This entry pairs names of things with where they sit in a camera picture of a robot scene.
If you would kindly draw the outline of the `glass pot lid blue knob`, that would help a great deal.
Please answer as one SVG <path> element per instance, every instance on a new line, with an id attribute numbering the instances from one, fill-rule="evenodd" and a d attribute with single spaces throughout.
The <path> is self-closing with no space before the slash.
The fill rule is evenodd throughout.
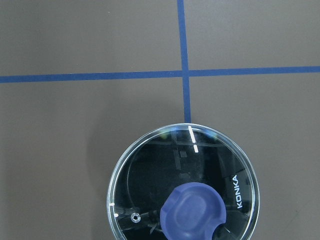
<path id="1" fill-rule="evenodd" d="M 136 140 L 106 195 L 117 240 L 248 240 L 260 192 L 243 150 L 207 126 L 179 123 Z"/>

